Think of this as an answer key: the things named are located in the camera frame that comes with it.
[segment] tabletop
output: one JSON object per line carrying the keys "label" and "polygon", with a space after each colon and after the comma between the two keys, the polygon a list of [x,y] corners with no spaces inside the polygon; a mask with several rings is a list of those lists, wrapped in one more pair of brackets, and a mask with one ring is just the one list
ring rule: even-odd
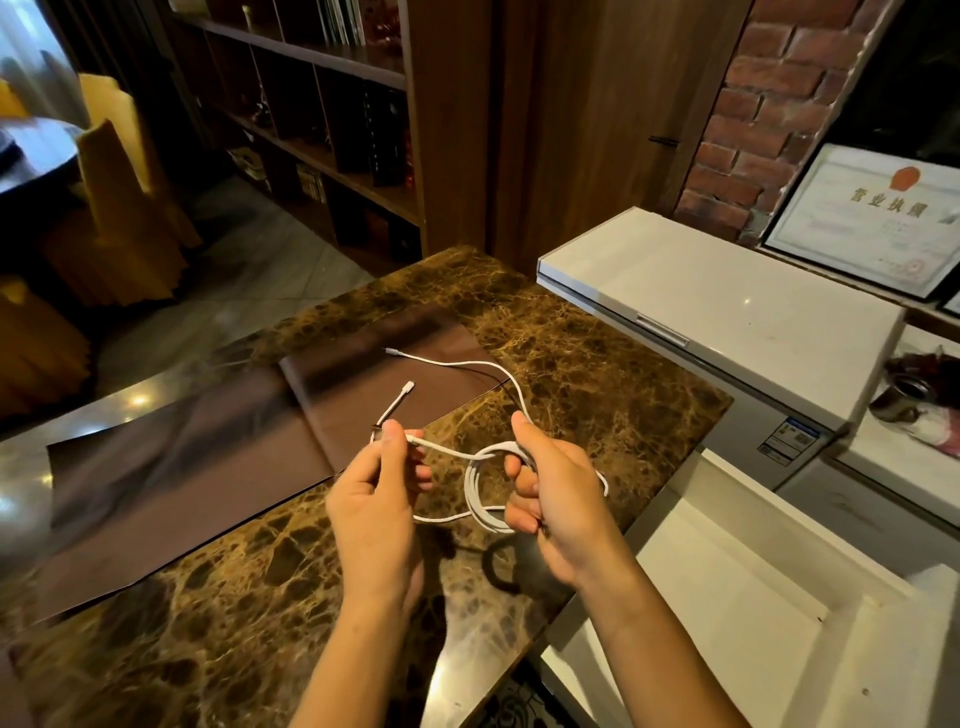
{"label": "tabletop", "polygon": [[[452,311],[513,372],[533,420],[578,443],[626,528],[731,399],[694,374],[472,248],[452,248],[212,354],[0,444],[0,629],[41,724],[285,726],[340,608],[327,484],[280,504],[67,619],[29,626],[24,565],[49,527],[45,446],[120,424],[238,371],[326,343],[417,303]],[[473,452],[512,439],[498,387],[426,429]],[[434,453],[423,515],[464,510],[462,461]],[[485,502],[510,483],[484,470]],[[569,592],[535,540],[473,520],[419,527],[426,565],[388,723],[459,725],[559,612]],[[20,568],[13,569],[15,563]]]}
{"label": "tabletop", "polygon": [[20,147],[20,159],[0,171],[0,195],[57,172],[77,156],[80,129],[65,121],[0,117],[0,129]]}

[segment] wooden door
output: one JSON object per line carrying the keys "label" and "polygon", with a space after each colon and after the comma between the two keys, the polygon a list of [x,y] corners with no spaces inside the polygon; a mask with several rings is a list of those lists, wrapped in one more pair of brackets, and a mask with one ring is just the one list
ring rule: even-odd
{"label": "wooden door", "polygon": [[750,5],[504,0],[491,253],[532,275],[623,209],[675,202]]}

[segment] brick pillar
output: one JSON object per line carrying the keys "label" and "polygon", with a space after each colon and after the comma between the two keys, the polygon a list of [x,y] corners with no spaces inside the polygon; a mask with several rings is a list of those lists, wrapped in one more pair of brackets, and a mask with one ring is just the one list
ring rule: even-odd
{"label": "brick pillar", "polygon": [[892,0],[756,0],[674,217],[755,245]]}

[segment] yellow chair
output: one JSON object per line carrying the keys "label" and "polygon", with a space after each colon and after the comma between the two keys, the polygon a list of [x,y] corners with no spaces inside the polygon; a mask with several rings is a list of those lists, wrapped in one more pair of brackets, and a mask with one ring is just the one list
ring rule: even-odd
{"label": "yellow chair", "polygon": [[160,165],[154,143],[136,110],[136,102],[110,76],[81,73],[80,90],[84,95],[90,125],[109,119],[120,137],[127,156],[140,181],[140,187],[153,200],[170,225],[174,235],[186,248],[203,243],[193,224],[174,198],[167,176]]}
{"label": "yellow chair", "polygon": [[0,116],[30,117],[16,91],[3,79],[0,79]]}
{"label": "yellow chair", "polygon": [[186,261],[140,189],[113,125],[77,137],[89,209],[75,209],[41,242],[57,275],[84,305],[173,298]]}
{"label": "yellow chair", "polygon": [[23,280],[0,277],[0,418],[77,394],[90,343]]}

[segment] person's right hand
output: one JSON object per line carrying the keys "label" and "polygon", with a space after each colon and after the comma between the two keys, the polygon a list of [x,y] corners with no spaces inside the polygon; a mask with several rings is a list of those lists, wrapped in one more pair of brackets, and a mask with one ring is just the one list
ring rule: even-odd
{"label": "person's right hand", "polygon": [[537,472],[507,455],[504,470],[516,490],[504,518],[514,531],[536,534],[553,575],[580,589],[604,562],[629,555],[604,501],[600,479],[583,449],[547,437],[522,412],[514,413],[511,425],[516,441],[537,463]]}

